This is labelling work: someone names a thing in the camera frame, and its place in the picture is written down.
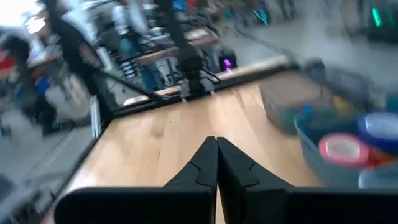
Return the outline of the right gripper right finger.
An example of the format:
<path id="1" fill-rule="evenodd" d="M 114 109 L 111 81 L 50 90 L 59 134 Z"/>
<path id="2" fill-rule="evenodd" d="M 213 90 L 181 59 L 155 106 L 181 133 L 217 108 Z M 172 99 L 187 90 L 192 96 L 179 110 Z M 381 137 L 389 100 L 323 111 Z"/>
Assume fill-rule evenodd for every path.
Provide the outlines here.
<path id="1" fill-rule="evenodd" d="M 226 223 L 397 223 L 397 191 L 294 187 L 224 137 L 218 186 Z"/>

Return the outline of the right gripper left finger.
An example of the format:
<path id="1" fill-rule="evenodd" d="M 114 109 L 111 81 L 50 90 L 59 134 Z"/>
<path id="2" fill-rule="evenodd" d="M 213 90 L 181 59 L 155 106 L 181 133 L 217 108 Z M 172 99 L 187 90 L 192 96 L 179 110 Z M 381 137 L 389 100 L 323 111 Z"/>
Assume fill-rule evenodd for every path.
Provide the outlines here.
<path id="1" fill-rule="evenodd" d="M 215 222 L 217 140 L 208 136 L 163 187 L 86 187 L 63 196 L 56 224 L 211 224 Z"/>

